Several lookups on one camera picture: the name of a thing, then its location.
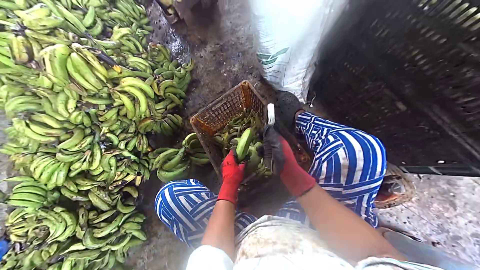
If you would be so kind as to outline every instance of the plastic crate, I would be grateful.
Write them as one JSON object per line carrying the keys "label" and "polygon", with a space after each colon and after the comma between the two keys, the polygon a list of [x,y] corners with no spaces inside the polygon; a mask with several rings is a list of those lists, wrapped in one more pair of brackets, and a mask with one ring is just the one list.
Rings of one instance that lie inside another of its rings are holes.
{"label": "plastic crate", "polygon": [[336,121],[379,137],[404,171],[480,175],[480,1],[356,5],[311,89]]}
{"label": "plastic crate", "polygon": [[265,108],[265,100],[249,81],[243,81],[190,118],[193,130],[197,133],[198,139],[207,153],[219,180],[222,179],[220,169],[223,154],[215,143],[213,135],[223,129],[228,122],[242,113],[244,109],[252,109],[258,112],[262,125],[265,125]]}

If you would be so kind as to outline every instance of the blue and white striped pants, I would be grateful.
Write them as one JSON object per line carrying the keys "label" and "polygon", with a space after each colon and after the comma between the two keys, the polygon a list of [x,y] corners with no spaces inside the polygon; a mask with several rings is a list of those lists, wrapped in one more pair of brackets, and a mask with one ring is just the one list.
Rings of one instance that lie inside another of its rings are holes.
{"label": "blue and white striped pants", "polygon": [[[315,116],[301,113],[297,130],[304,135],[314,152],[309,174],[332,197],[362,217],[373,227],[377,216],[372,212],[386,171],[385,148],[382,142],[363,131]],[[165,184],[155,198],[158,217],[187,245],[200,245],[217,195],[195,179]],[[277,216],[310,224],[296,200],[287,202]],[[235,234],[257,218],[237,211]]]}

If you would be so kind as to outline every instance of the work glove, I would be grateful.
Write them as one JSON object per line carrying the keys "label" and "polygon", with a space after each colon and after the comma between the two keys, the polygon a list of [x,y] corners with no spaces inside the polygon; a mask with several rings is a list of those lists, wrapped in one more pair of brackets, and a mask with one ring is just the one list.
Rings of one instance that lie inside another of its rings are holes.
{"label": "work glove", "polygon": [[222,179],[217,200],[226,200],[237,205],[238,188],[243,180],[243,171],[246,163],[238,164],[235,159],[235,150],[230,150],[227,157],[222,162]]}
{"label": "work glove", "polygon": [[273,173],[280,176],[288,191],[299,197],[316,185],[315,179],[297,163],[288,142],[272,125],[264,128],[264,160],[271,155]]}

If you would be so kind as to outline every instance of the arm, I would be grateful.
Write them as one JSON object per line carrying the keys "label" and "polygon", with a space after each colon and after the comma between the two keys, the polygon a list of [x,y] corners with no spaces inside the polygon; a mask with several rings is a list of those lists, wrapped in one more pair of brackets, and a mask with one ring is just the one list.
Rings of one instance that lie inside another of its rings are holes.
{"label": "arm", "polygon": [[231,150],[222,162],[222,186],[202,239],[202,245],[219,248],[232,260],[235,258],[235,208],[238,188],[246,166],[237,164],[234,153],[234,150]]}
{"label": "arm", "polygon": [[298,201],[329,248],[350,263],[374,257],[406,260],[368,223],[314,185]]}
{"label": "arm", "polygon": [[220,248],[233,260],[235,257],[234,221],[235,205],[225,200],[217,201],[212,216],[208,220],[202,245]]}
{"label": "arm", "polygon": [[298,198],[330,249],[353,264],[369,256],[405,260],[374,228],[324,191],[298,165],[286,140],[272,127],[266,127],[264,140],[272,148],[274,172]]}

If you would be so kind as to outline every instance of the white shirt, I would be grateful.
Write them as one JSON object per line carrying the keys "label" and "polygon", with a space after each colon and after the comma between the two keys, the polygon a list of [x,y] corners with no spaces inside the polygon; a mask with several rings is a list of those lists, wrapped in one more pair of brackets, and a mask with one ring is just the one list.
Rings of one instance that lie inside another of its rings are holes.
{"label": "white shirt", "polygon": [[192,252],[187,270],[441,270],[391,258],[367,258],[356,266],[328,251],[314,231],[298,221],[265,215],[245,228],[235,240],[233,262],[221,249],[203,245]]}

